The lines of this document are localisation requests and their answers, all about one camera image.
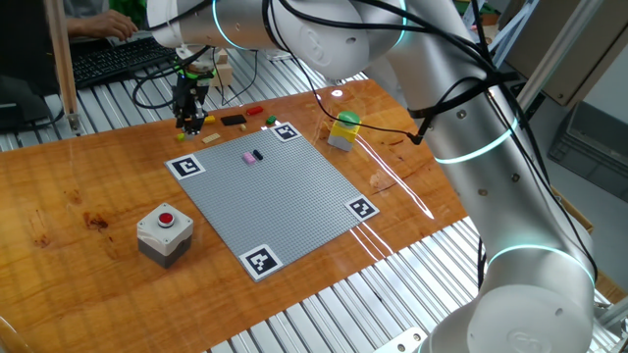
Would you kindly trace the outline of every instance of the pink lego brick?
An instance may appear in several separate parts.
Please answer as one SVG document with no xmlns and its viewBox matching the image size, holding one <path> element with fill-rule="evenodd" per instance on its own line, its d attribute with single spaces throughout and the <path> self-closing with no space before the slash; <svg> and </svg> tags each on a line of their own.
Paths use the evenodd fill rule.
<svg viewBox="0 0 628 353">
<path fill-rule="evenodd" d="M 246 162 L 247 165 L 252 166 L 255 164 L 255 157 L 253 157 L 253 155 L 250 152 L 246 152 L 244 153 L 244 155 L 242 156 L 242 159 L 244 160 L 244 162 Z"/>
</svg>

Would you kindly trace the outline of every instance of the red button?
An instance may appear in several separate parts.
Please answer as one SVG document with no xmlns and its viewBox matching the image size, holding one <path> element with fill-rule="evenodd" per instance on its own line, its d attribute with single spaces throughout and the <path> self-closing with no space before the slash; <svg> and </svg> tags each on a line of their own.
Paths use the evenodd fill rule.
<svg viewBox="0 0 628 353">
<path fill-rule="evenodd" d="M 169 213 L 159 215 L 159 226 L 170 227 L 175 222 L 175 216 Z"/>
</svg>

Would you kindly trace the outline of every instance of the gray lego baseplate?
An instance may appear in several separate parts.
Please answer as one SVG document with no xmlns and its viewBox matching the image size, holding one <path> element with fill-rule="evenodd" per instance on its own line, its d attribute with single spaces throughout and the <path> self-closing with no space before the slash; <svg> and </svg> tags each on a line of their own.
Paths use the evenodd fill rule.
<svg viewBox="0 0 628 353">
<path fill-rule="evenodd" d="M 379 212 L 290 124 L 166 166 L 255 281 Z"/>
</svg>

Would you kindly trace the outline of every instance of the keyboard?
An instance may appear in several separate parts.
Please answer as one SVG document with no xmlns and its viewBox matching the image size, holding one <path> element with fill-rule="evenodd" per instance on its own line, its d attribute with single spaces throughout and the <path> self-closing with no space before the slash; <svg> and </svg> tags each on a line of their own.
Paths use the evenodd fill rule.
<svg viewBox="0 0 628 353">
<path fill-rule="evenodd" d="M 172 61 L 176 55 L 175 49 L 161 46 L 153 37 L 73 55 L 75 85 L 86 88 L 129 70 Z"/>
</svg>

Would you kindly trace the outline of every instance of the wooden table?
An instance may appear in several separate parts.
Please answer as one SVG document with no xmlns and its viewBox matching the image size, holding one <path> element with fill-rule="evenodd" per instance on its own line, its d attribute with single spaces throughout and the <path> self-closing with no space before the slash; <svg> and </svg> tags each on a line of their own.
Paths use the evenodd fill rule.
<svg viewBox="0 0 628 353">
<path fill-rule="evenodd" d="M 373 81 L 319 94 L 332 114 L 416 130 Z M 327 144 L 331 120 L 312 94 L 261 105 L 245 132 L 206 126 L 199 137 L 222 135 L 210 145 L 176 141 L 165 121 L 0 154 L 0 316 L 36 352 L 198 353 L 465 216 L 425 144 L 362 128 L 347 153 Z M 382 213 L 372 231 L 343 234 L 255 283 L 164 162 L 258 131 L 270 114 L 293 123 Z M 140 254 L 135 236 L 162 202 L 196 222 L 169 270 Z"/>
</svg>

